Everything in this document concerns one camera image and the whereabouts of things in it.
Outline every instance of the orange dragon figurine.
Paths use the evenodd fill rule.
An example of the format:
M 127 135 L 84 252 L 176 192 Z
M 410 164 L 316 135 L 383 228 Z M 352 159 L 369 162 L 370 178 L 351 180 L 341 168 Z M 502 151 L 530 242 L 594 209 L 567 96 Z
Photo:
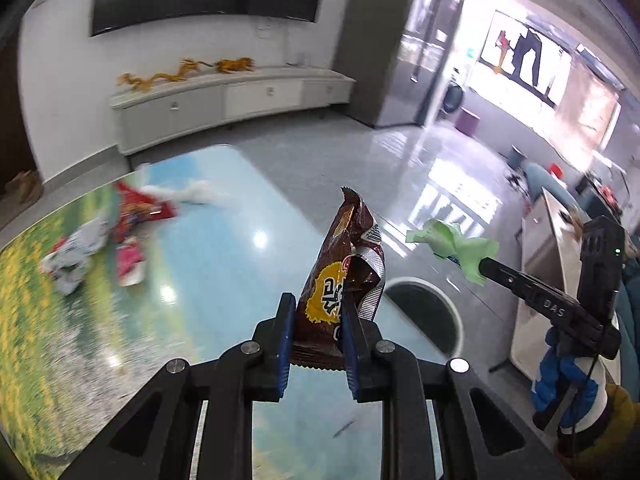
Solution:
M 186 57 L 180 60 L 180 67 L 178 68 L 178 72 L 175 74 L 158 72 L 148 79 L 142 79 L 139 76 L 133 75 L 129 72 L 125 72 L 124 74 L 119 76 L 116 82 L 118 83 L 118 86 L 123 85 L 124 83 L 131 85 L 132 92 L 138 90 L 146 92 L 151 90 L 151 85 L 157 79 L 166 79 L 167 81 L 185 81 L 186 75 L 189 72 L 200 71 L 200 65 L 208 66 L 210 68 L 213 68 L 215 66 L 218 69 L 218 72 L 222 72 L 225 74 L 228 74 L 230 72 L 239 72 L 241 70 L 254 70 L 254 60 L 250 57 L 241 57 L 240 59 L 236 60 L 222 59 L 215 65 Z

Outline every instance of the purple stool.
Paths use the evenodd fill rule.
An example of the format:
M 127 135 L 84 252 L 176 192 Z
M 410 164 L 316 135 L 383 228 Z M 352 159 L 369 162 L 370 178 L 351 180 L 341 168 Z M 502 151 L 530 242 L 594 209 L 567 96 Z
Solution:
M 472 114 L 469 110 L 461 108 L 458 118 L 456 119 L 456 129 L 467 137 L 473 137 L 475 136 L 479 122 L 480 117 Z

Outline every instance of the white tv stand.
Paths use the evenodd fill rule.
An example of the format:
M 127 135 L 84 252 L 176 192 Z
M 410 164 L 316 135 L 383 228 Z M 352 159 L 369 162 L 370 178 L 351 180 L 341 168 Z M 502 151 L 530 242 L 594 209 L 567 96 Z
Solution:
M 203 73 L 110 99 L 123 155 L 174 137 L 264 115 L 347 103 L 354 80 L 322 68 Z

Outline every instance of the brown sleeve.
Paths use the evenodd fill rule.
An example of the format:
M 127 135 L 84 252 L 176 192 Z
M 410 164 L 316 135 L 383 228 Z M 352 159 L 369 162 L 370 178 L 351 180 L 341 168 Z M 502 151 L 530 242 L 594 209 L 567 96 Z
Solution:
M 607 384 L 607 395 L 613 405 L 613 413 L 607 429 L 575 457 L 564 456 L 555 449 L 567 471 L 580 480 L 599 479 L 607 463 L 617 454 L 635 426 L 640 425 L 640 404 L 634 404 L 622 386 Z

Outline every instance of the dark brown door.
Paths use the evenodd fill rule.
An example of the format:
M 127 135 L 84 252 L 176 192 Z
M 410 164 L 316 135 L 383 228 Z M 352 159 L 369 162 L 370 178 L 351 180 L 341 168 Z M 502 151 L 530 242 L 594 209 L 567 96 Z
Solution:
M 0 51 L 0 195 L 21 171 L 36 170 L 18 96 L 18 30 Z

